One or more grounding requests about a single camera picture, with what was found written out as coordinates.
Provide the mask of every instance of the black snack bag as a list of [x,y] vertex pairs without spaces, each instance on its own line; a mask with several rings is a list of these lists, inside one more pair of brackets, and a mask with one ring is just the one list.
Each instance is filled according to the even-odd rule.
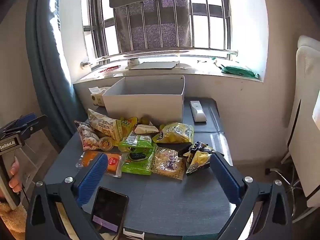
[[180,150],[178,157],[187,159],[187,163],[190,164],[186,172],[189,176],[195,171],[209,168],[210,156],[215,152],[217,151],[207,144],[197,141]]

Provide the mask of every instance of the red object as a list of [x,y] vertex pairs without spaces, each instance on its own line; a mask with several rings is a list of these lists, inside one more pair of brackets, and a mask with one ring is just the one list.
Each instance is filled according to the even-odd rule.
[[112,157],[112,158],[110,158],[110,160],[109,160],[109,165],[116,165],[117,162],[118,162],[118,160],[117,160],[116,158]]
[[107,67],[101,71],[99,71],[99,73],[103,73],[103,72],[106,72],[106,71],[109,71],[109,70],[112,70],[112,69],[117,69],[117,68],[120,68],[121,65],[118,65],[118,66],[113,66],[113,67]]

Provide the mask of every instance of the handheld device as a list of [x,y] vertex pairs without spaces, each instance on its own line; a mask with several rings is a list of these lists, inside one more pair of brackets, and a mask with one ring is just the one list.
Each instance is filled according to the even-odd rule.
[[36,114],[32,113],[0,128],[0,190],[12,210],[20,204],[20,193],[14,193],[9,187],[14,150],[23,147],[26,139],[46,125],[46,115],[37,118]]
[[191,111],[193,120],[195,122],[206,122],[207,118],[205,117],[204,111],[199,101],[190,101]]
[[129,197],[107,188],[99,187],[93,204],[91,222],[100,234],[116,239],[124,221]]

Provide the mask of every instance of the finger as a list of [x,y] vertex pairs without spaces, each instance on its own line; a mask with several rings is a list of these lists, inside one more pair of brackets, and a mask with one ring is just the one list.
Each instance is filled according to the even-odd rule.
[[12,175],[14,175],[14,174],[18,173],[18,171],[19,171],[19,161],[18,161],[17,157],[15,156],[14,157],[14,163],[11,166],[10,173]]
[[22,183],[20,182],[17,186],[15,186],[13,189],[13,192],[17,193],[22,190]]
[[13,176],[9,182],[10,188],[14,188],[20,183],[19,177],[17,175]]

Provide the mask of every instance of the blue curtain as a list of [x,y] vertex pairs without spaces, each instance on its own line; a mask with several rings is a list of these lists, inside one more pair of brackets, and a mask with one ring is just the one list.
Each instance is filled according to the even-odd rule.
[[62,149],[76,132],[74,120],[85,121],[87,115],[63,55],[59,0],[28,1],[26,46],[42,114],[48,116],[48,129]]

